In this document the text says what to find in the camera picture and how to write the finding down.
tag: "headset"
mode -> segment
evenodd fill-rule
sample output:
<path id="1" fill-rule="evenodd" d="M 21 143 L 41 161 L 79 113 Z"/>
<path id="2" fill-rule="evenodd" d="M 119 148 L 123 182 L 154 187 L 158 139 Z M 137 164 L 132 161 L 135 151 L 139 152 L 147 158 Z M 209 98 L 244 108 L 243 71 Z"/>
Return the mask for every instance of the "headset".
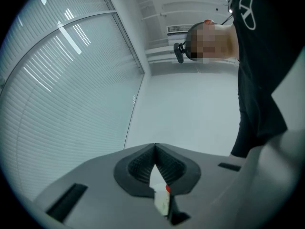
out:
<path id="1" fill-rule="evenodd" d="M 230 15 L 223 23 L 221 23 L 221 25 L 223 25 L 224 23 L 226 23 L 228 20 L 230 20 L 231 18 L 233 17 L 233 15 Z M 173 51 L 176 55 L 176 58 L 178 60 L 179 63 L 183 63 L 184 60 L 183 60 L 183 54 L 185 53 L 185 55 L 190 59 L 190 60 L 193 60 L 195 61 L 196 59 L 193 59 L 191 57 L 191 52 L 189 52 L 186 48 L 183 48 L 183 45 L 185 45 L 185 43 L 187 42 L 187 38 L 188 38 L 188 35 L 189 33 L 192 31 L 192 29 L 194 29 L 196 26 L 200 25 L 200 24 L 204 24 L 204 22 L 200 22 L 200 23 L 197 23 L 195 25 L 193 25 L 189 31 L 187 32 L 187 35 L 186 35 L 186 39 L 185 39 L 185 42 L 184 43 L 175 43 L 173 45 Z"/>

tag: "air vent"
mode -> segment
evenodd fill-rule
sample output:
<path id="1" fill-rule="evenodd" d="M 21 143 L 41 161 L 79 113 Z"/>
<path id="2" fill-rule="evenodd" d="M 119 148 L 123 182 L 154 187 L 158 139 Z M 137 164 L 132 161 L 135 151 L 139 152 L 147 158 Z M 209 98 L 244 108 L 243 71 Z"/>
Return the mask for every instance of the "air vent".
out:
<path id="1" fill-rule="evenodd" d="M 193 25 L 171 25 L 167 26 L 167 34 L 186 33 Z"/>

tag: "person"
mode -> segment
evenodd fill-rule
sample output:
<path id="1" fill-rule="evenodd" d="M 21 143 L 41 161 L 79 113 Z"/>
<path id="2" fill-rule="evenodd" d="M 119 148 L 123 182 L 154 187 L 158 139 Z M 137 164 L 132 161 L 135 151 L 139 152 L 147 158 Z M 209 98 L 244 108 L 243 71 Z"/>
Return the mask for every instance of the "person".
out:
<path id="1" fill-rule="evenodd" d="M 287 129 L 271 94 L 304 45 L 303 32 L 287 20 L 289 14 L 296 14 L 292 1 L 280 8 L 284 4 L 279 0 L 233 0 L 233 24 L 205 20 L 187 33 L 185 52 L 190 59 L 235 57 L 240 62 L 241 119 L 232 156 L 246 157 L 251 148 Z"/>

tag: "white logo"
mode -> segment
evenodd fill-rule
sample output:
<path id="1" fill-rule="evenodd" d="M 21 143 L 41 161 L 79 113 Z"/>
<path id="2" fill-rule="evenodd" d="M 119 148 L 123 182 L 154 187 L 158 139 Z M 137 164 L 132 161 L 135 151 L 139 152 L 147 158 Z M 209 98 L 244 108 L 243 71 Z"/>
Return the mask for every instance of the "white logo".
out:
<path id="1" fill-rule="evenodd" d="M 250 0 L 249 7 L 243 5 L 243 4 L 242 4 L 242 1 L 243 1 L 243 0 L 239 0 L 239 9 L 240 9 L 240 8 L 246 9 L 246 12 L 245 12 L 244 14 L 241 13 L 242 18 L 243 18 L 243 20 L 244 20 L 244 23 L 245 23 L 246 27 L 248 27 L 248 29 L 254 31 L 255 28 L 256 28 L 256 23 L 255 23 L 253 11 L 252 11 L 252 0 Z M 247 22 L 246 22 L 246 18 L 247 18 L 249 15 L 251 15 L 251 18 L 252 18 L 252 21 L 253 21 L 253 26 L 252 26 L 252 27 L 250 27 L 250 26 L 247 24 Z"/>

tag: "hair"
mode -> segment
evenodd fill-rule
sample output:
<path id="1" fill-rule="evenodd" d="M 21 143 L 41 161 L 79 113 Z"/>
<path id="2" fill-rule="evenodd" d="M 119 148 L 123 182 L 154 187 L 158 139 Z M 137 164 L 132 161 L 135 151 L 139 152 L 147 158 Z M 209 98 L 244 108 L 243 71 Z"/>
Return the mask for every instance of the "hair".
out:
<path id="1" fill-rule="evenodd" d="M 191 40 L 192 40 L 193 36 L 197 37 L 196 31 L 197 31 L 198 27 L 203 23 L 204 22 L 200 22 L 200 23 L 193 25 L 187 32 L 184 51 L 185 51 L 186 57 L 188 57 L 190 60 L 194 60 L 194 61 L 197 60 L 197 52 L 191 52 Z"/>

